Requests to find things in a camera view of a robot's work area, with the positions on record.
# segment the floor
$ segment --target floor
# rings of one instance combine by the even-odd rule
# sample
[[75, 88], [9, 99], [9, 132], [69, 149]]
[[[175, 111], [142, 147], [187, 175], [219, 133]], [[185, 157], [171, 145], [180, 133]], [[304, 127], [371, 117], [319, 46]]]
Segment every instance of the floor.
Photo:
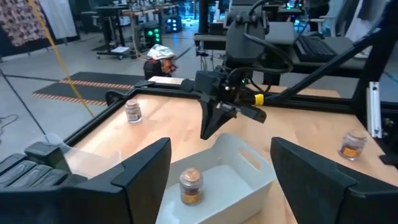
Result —
[[[189, 27], [182, 33], [166, 35], [163, 38], [163, 45], [170, 47], [176, 55], [180, 55], [192, 47], [194, 32], [194, 28]], [[102, 57], [98, 60], [91, 49], [100, 46], [102, 44], [100, 40], [100, 35], [90, 34], [78, 42], [58, 46], [69, 74], [102, 72], [144, 75], [143, 60], [127, 58], [119, 61], [112, 57]], [[179, 68], [176, 77], [193, 78], [195, 72], [200, 69], [200, 59], [196, 58], [195, 49], [191, 48], [177, 61], [177, 65]], [[30, 57], [24, 56], [5, 61], [0, 63], [0, 69], [6, 75], [19, 76], [9, 77], [8, 80], [46, 133], [55, 133], [64, 139], [90, 120], [89, 113], [81, 104], [31, 97], [33, 91], [65, 77], [52, 50], [41, 50], [32, 53]], [[292, 86], [306, 76], [296, 73], [283, 75], [281, 85]], [[393, 81], [397, 77], [394, 77], [394, 72], [389, 72], [389, 76], [382, 77], [380, 84], [383, 101], [398, 101], [394, 97], [398, 95], [398, 83]], [[355, 78], [325, 77], [314, 83], [311, 88], [337, 90], [342, 97], [349, 98], [353, 94], [356, 82]], [[94, 114], [105, 109], [102, 106], [90, 105], [89, 107]], [[4, 77], [0, 76], [0, 118], [10, 114], [18, 115], [18, 119], [6, 126], [3, 134], [0, 135], [0, 158], [13, 152], [22, 152], [26, 146], [42, 136], [40, 128], [5, 82]], [[2, 119], [0, 126], [11, 120], [12, 118]]]

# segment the bin handle hole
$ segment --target bin handle hole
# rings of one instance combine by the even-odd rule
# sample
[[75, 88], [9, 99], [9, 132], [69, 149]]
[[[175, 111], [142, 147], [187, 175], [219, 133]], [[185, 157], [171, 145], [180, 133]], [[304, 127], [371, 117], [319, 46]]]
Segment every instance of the bin handle hole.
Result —
[[258, 171], [261, 170], [261, 163], [248, 150], [240, 149], [239, 153], [243, 159], [250, 163], [254, 168], [256, 168]]

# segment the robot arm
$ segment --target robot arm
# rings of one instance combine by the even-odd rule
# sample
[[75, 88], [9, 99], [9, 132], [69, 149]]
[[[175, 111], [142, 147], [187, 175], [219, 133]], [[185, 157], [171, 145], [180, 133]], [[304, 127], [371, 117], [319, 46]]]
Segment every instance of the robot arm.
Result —
[[[265, 41], [269, 23], [265, 13], [257, 9], [266, 2], [267, 0], [259, 1], [250, 7], [247, 1], [233, 1], [234, 16], [228, 16], [232, 23], [227, 33], [226, 60], [214, 71], [197, 71], [195, 82], [191, 85], [200, 95], [199, 102], [203, 111], [202, 139], [208, 139], [227, 121], [236, 118], [238, 112], [263, 123], [266, 113], [251, 106], [254, 95], [248, 97], [250, 94], [245, 88], [248, 81], [252, 83], [252, 72], [280, 75], [293, 68], [293, 62], [283, 51]], [[285, 61], [285, 69], [254, 67], [262, 60], [264, 53], [270, 52]]]

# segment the white plastic bin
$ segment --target white plastic bin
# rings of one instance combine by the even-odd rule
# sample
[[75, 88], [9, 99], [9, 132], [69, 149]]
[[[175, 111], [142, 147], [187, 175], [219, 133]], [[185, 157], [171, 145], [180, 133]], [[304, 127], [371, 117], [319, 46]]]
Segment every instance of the white plastic bin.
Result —
[[[196, 206], [180, 199], [180, 174], [194, 167], [203, 172], [204, 198]], [[156, 224], [242, 223], [260, 212], [275, 171], [244, 141], [221, 134], [212, 148], [174, 162]]]
[[35, 142], [43, 142], [44, 144], [59, 147], [65, 156], [71, 172], [89, 179], [106, 172], [122, 162], [120, 151], [115, 150], [111, 157], [102, 157], [97, 154], [85, 152], [82, 149], [67, 146], [56, 134], [46, 134], [36, 138], [26, 145], [26, 147]]

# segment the patterned cloth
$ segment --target patterned cloth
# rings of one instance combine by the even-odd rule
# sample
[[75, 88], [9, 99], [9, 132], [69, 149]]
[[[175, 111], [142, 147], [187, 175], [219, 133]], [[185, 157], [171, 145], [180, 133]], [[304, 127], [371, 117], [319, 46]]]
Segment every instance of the patterned cloth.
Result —
[[[41, 12], [38, 0], [33, 1]], [[0, 0], [0, 26], [16, 47], [45, 38], [44, 29], [27, 0]]]

